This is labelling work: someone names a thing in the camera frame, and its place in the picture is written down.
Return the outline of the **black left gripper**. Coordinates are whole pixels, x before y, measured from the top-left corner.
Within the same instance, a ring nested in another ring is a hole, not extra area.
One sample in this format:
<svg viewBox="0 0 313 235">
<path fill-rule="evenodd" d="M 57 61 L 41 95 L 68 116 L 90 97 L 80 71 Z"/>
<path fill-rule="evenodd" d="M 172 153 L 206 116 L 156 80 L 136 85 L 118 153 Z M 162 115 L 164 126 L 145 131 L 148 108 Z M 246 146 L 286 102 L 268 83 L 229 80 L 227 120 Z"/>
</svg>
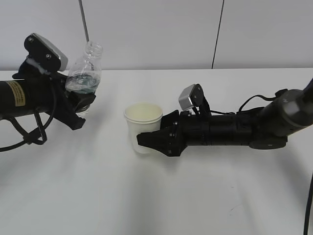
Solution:
<svg viewBox="0 0 313 235">
<path fill-rule="evenodd" d="M 22 88 L 24 105 L 12 108 L 13 117 L 23 117 L 38 113 L 46 113 L 71 130 L 83 127 L 85 119 L 78 117 L 94 102 L 95 93 L 79 94 L 66 92 L 65 76 L 57 72 L 43 69 L 35 61 L 24 61 L 12 78 Z"/>
</svg>

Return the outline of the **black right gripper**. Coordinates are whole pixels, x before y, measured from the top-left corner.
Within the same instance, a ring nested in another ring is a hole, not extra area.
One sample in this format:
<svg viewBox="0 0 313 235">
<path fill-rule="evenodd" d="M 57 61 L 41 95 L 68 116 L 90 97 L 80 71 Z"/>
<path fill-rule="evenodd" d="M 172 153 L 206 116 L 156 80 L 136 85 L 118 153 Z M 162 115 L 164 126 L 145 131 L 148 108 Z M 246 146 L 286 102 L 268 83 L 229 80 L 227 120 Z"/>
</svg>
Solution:
<svg viewBox="0 0 313 235">
<path fill-rule="evenodd" d="M 186 131 L 187 125 L 195 119 L 196 115 L 191 111 L 174 110 L 162 117 L 160 130 L 138 134 L 137 143 L 168 157 L 179 157 L 187 147 L 196 145 Z"/>
</svg>

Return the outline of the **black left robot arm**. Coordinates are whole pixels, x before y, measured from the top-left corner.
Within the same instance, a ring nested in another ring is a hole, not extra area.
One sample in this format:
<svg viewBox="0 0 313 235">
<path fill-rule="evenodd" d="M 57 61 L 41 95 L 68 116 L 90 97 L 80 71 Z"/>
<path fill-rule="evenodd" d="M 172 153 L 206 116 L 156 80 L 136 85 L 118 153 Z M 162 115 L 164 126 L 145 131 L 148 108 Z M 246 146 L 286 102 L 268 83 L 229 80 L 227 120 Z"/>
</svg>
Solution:
<svg viewBox="0 0 313 235">
<path fill-rule="evenodd" d="M 85 119 L 77 113 L 91 105 L 96 95 L 65 89 L 67 76 L 42 70 L 23 62 L 12 80 L 0 82 L 0 118 L 46 113 L 72 130 L 82 128 Z"/>
</svg>

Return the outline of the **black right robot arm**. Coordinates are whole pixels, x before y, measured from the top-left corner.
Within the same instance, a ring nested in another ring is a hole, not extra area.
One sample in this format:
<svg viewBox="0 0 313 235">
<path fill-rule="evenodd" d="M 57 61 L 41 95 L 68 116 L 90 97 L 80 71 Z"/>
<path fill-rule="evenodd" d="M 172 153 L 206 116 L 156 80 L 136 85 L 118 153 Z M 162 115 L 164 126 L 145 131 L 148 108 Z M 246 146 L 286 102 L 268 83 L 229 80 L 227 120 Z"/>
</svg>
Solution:
<svg viewBox="0 0 313 235">
<path fill-rule="evenodd" d="M 237 112 L 210 109 L 200 84 L 179 96 L 182 111 L 161 119 L 160 129 L 141 132 L 138 145 L 168 157 L 179 157 L 188 146 L 248 146 L 271 150 L 286 146 L 288 136 L 313 124 L 313 84 L 304 89 L 282 89 L 274 97 L 259 96 L 269 104 Z"/>
</svg>

